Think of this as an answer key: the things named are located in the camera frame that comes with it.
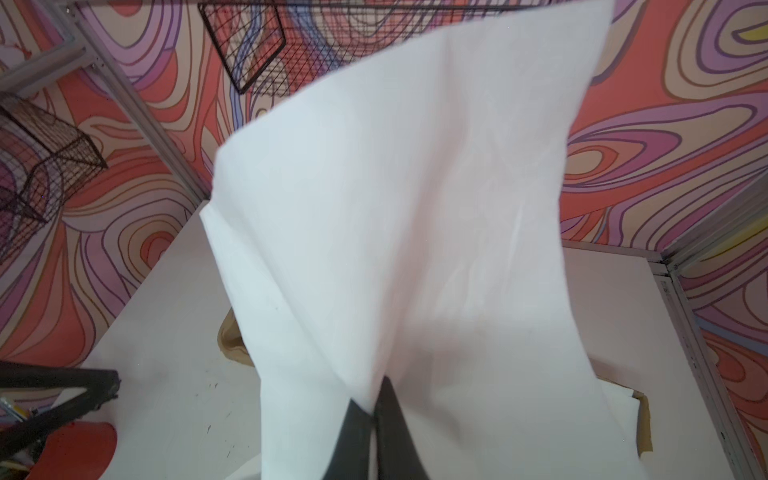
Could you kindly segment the aluminium frame rail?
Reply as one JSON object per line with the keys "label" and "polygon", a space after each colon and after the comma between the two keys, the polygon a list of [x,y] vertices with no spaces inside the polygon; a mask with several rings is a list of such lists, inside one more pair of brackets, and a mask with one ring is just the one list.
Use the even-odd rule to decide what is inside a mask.
{"label": "aluminium frame rail", "polygon": [[62,33],[64,42],[3,73],[1,90],[29,97],[78,69],[93,70],[191,198],[198,204],[206,201],[210,189],[154,118],[108,48],[88,25],[77,3],[40,1],[38,5]]}

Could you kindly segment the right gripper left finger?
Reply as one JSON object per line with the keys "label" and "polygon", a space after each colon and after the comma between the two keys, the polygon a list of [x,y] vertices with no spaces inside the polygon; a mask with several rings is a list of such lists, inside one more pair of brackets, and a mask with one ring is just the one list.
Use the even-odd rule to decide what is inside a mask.
{"label": "right gripper left finger", "polygon": [[367,480],[370,476],[374,417],[354,400],[348,404],[323,480]]}

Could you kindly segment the single white paper napkin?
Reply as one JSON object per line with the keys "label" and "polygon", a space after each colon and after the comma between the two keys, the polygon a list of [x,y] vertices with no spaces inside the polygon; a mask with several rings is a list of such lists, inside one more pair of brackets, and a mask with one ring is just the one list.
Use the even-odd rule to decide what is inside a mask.
{"label": "single white paper napkin", "polygon": [[573,1],[435,29],[218,149],[201,219],[260,378],[261,475],[322,479],[395,389],[429,479],[643,479],[573,318],[567,140],[612,23]]}

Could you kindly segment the cup of coloured pencils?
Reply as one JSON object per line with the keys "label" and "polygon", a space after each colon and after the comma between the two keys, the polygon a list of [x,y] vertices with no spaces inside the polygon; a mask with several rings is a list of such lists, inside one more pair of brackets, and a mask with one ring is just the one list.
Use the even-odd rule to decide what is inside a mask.
{"label": "cup of coloured pencils", "polygon": [[30,465],[1,461],[2,479],[100,479],[113,460],[118,444],[108,422],[75,421],[47,437],[39,458]]}

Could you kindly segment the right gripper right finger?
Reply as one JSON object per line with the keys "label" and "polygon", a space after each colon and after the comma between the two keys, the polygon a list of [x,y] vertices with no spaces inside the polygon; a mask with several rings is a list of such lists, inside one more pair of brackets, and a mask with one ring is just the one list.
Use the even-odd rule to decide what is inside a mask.
{"label": "right gripper right finger", "polygon": [[394,386],[384,377],[374,410],[378,480],[428,480]]}

